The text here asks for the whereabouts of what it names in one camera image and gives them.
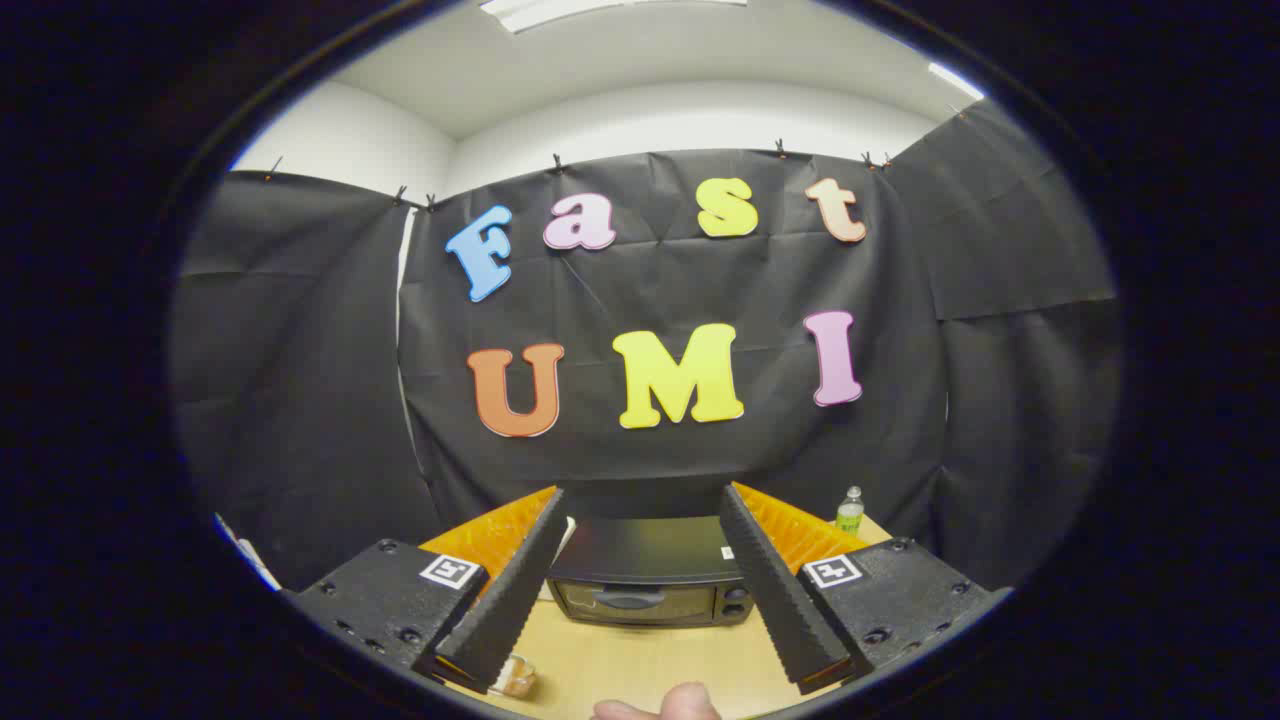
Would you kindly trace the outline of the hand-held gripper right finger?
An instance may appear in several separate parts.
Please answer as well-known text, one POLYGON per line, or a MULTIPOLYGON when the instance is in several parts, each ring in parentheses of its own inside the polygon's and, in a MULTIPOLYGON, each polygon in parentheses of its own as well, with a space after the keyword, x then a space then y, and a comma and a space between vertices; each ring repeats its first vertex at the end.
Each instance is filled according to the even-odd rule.
POLYGON ((787 679, 803 694, 884 675, 993 606, 993 594, 909 538, 869 544, 733 482, 719 524, 787 679))

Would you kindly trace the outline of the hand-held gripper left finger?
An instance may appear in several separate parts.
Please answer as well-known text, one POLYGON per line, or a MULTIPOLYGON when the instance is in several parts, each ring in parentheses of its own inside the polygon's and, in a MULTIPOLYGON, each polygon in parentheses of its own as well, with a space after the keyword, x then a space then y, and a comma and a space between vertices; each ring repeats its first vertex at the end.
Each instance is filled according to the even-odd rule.
POLYGON ((291 605, 381 667, 484 693, 556 559, 563 500, 549 486, 421 544, 379 539, 291 605))

